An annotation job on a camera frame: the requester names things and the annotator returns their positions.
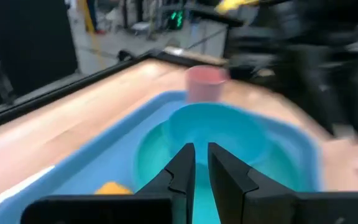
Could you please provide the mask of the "yellow cloth napkin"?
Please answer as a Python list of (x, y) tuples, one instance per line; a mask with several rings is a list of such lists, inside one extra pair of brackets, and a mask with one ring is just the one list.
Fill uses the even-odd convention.
[(117, 182), (106, 182), (98, 190), (96, 195), (132, 195), (133, 191)]

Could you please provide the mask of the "blue plastic bowl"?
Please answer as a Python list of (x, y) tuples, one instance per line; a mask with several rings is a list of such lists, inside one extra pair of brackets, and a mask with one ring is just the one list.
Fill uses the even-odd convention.
[(272, 148), (265, 128), (253, 114), (220, 103), (185, 105), (170, 115), (163, 130), (172, 155), (192, 143), (196, 163), (205, 166), (211, 142), (250, 165), (264, 159)]

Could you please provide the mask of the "black backdrop curtain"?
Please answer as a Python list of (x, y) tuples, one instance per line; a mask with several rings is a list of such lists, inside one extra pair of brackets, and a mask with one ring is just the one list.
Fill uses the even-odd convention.
[(78, 62), (64, 0), (0, 0), (0, 61), (17, 96), (73, 74)]

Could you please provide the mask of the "pink plastic cup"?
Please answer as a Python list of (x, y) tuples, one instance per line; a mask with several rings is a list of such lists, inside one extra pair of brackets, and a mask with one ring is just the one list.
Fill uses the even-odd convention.
[(188, 103), (216, 102), (230, 79), (228, 72), (212, 65), (197, 65), (185, 71)]

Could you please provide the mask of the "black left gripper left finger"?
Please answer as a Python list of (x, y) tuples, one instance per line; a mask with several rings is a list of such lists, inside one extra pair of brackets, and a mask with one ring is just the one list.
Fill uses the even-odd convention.
[(185, 144), (135, 196), (138, 224), (192, 224), (195, 192), (195, 147)]

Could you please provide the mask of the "green lit display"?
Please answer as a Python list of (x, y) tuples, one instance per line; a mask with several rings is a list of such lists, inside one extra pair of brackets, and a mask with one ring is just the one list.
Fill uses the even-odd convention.
[(173, 11), (168, 18), (168, 29), (180, 30), (183, 27), (183, 11)]

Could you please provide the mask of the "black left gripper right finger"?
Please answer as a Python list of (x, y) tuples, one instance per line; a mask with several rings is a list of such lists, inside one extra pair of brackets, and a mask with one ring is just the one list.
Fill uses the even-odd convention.
[(293, 224), (292, 189), (213, 142), (208, 144), (208, 169), (221, 224)]

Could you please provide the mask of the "teal plastic plate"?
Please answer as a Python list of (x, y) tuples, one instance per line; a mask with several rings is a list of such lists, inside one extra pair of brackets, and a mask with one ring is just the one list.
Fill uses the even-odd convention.
[[(274, 119), (259, 117), (259, 123), (273, 141), (273, 149), (254, 167), (296, 191), (315, 192), (321, 189), (316, 168), (315, 146), (299, 129)], [(142, 140), (135, 157), (135, 188), (140, 190), (171, 160), (170, 143), (163, 124), (154, 127)], [(221, 224), (213, 191), (209, 183), (208, 166), (197, 163), (193, 224)]]

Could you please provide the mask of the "blue plastic tray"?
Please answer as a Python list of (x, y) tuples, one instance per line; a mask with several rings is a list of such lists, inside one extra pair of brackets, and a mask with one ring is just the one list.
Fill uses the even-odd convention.
[[(105, 130), (39, 180), (3, 202), (0, 224), (19, 224), (25, 207), (46, 195), (92, 194), (106, 182), (117, 182), (137, 191), (135, 157), (142, 140), (154, 127), (164, 124), (174, 111), (189, 105), (185, 98), (182, 91), (166, 91)], [(319, 149), (310, 141), (316, 148), (313, 161), (319, 170), (322, 189)]]

